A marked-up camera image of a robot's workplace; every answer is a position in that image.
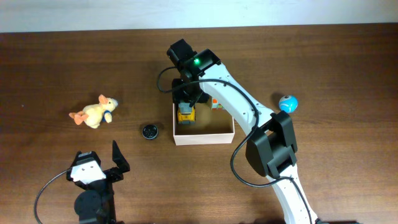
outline white wall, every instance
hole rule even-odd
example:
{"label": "white wall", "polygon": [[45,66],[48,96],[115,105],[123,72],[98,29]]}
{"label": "white wall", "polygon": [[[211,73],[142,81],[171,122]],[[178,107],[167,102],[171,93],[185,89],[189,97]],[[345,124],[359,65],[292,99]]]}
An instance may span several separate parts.
{"label": "white wall", "polygon": [[398,0],[0,0],[0,32],[398,22]]}

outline yellow plush duck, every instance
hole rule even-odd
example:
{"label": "yellow plush duck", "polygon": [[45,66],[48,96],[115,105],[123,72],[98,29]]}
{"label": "yellow plush duck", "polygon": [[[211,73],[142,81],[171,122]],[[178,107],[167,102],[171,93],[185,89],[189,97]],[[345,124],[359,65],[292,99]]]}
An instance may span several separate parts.
{"label": "yellow plush duck", "polygon": [[77,125],[84,121],[91,128],[98,128],[101,121],[112,122],[111,112],[118,106],[118,102],[104,95],[100,95],[98,99],[98,104],[88,105],[83,108],[83,111],[69,113],[69,116],[75,120]]}

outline blue ball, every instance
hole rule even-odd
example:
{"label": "blue ball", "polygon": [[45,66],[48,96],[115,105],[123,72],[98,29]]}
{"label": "blue ball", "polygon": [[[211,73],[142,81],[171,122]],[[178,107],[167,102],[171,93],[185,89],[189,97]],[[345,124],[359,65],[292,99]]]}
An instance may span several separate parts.
{"label": "blue ball", "polygon": [[293,113],[298,105],[299,101],[292,95],[284,96],[279,100],[279,108],[286,113]]}

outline cardboard box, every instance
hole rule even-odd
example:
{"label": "cardboard box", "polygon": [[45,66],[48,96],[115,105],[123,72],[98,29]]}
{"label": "cardboard box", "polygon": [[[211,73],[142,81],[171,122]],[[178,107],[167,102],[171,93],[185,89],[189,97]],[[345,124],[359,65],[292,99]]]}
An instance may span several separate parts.
{"label": "cardboard box", "polygon": [[211,110],[210,105],[197,103],[195,124],[178,124],[177,110],[173,104],[173,137],[177,146],[232,142],[234,118],[226,110]]}

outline green led light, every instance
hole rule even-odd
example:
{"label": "green led light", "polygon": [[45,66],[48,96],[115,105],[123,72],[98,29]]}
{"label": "green led light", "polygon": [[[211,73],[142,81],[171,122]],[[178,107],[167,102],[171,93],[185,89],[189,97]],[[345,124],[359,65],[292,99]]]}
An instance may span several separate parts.
{"label": "green led light", "polygon": [[199,60],[198,58],[196,58],[195,60],[193,60],[193,63],[194,63],[195,65],[199,65],[199,64],[200,64],[200,60]]}

